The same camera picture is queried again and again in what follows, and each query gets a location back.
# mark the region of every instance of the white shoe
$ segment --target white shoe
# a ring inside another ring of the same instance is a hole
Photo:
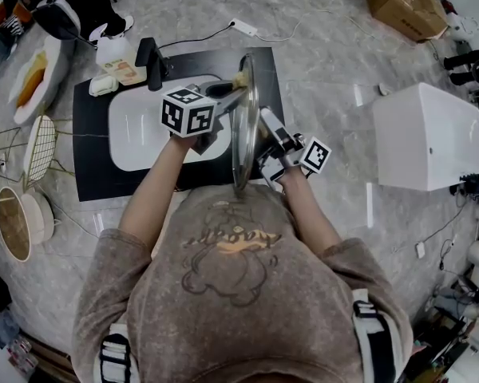
[[[133,16],[126,16],[126,17],[125,17],[125,22],[126,22],[126,26],[125,26],[124,31],[122,31],[122,32],[119,33],[119,34],[116,34],[116,35],[111,36],[111,38],[120,38],[120,37],[123,37],[123,36],[125,35],[125,32],[128,31],[130,28],[133,27],[133,23],[135,22],[135,20],[133,19]]]

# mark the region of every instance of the white plug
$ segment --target white plug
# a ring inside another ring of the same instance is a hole
[[[415,244],[415,250],[417,251],[418,259],[422,259],[424,255],[426,255],[426,249],[424,248],[424,243],[422,241]]]
[[[232,26],[233,29],[236,29],[243,34],[246,34],[248,37],[255,37],[255,35],[257,34],[257,29],[255,27],[252,27],[250,24],[242,22],[237,18],[233,18],[229,25]]]

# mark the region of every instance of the forearm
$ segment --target forearm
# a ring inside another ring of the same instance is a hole
[[[341,243],[341,238],[321,211],[300,168],[290,169],[280,183],[295,217],[299,237],[314,254],[320,255],[327,248]]]
[[[133,194],[119,228],[135,235],[152,250],[160,236],[184,158],[189,150],[185,140],[173,136],[156,163]]]

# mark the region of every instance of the black pants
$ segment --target black pants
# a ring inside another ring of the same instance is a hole
[[[80,18],[80,35],[87,39],[97,27],[108,23],[106,34],[117,35],[124,31],[125,20],[113,11],[110,0],[66,0]]]
[[[470,53],[458,55],[456,57],[446,58],[444,60],[445,69],[451,70],[462,65],[473,65],[479,61],[479,49],[471,51]],[[450,80],[455,85],[463,85],[467,82],[477,81],[479,83],[479,65],[475,69],[476,77],[472,72],[469,73],[452,73]]]

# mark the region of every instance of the gray tile floor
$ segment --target gray tile floor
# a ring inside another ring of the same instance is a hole
[[[378,84],[397,90],[424,81],[466,98],[466,89],[449,83],[446,72],[433,59],[429,44],[415,45],[375,21],[366,0],[120,0],[115,8],[135,17],[135,25],[128,32],[134,45],[148,36],[160,44],[207,37],[234,17],[257,27],[261,36],[283,38],[291,34],[307,11],[332,11],[306,15],[289,41],[264,42],[230,30],[208,41],[168,47],[163,53],[169,56],[223,47],[273,47],[288,126],[317,136],[333,149],[324,173],[311,177],[320,205],[341,234],[366,240],[410,316],[416,315],[433,285],[443,280],[444,273],[438,270],[440,247],[453,234],[457,235],[456,246],[445,264],[450,270],[465,266],[466,250],[475,232],[472,204],[453,225],[426,243],[427,255],[417,260],[414,244],[456,213],[456,200],[446,189],[425,193],[376,185],[370,103],[378,97]],[[42,44],[44,36],[35,26],[0,67],[0,130],[14,126],[12,111],[6,105],[9,89],[19,67]],[[442,56],[452,53],[450,41],[436,41],[435,45]],[[71,117],[73,86],[99,74],[94,55],[88,46],[77,46],[70,74],[49,111],[53,118]],[[60,124],[59,128],[70,130],[71,124]],[[17,143],[26,141],[29,131],[24,128]],[[3,136],[0,145],[11,139]],[[10,177],[21,174],[23,152],[24,148],[11,152]],[[67,168],[73,168],[70,137],[60,136],[56,156]],[[366,182],[375,183],[372,229],[366,227]],[[6,180],[0,179],[0,187],[5,184]],[[125,197],[80,203],[74,178],[58,172],[49,172],[38,190],[94,234],[98,214],[105,227],[114,227],[128,201]],[[171,211],[184,197],[175,194]],[[34,248],[26,263],[15,262],[0,245],[0,275],[10,287],[12,310],[21,327],[69,352],[77,299],[96,239],[57,208],[53,210],[61,224],[49,242]]]

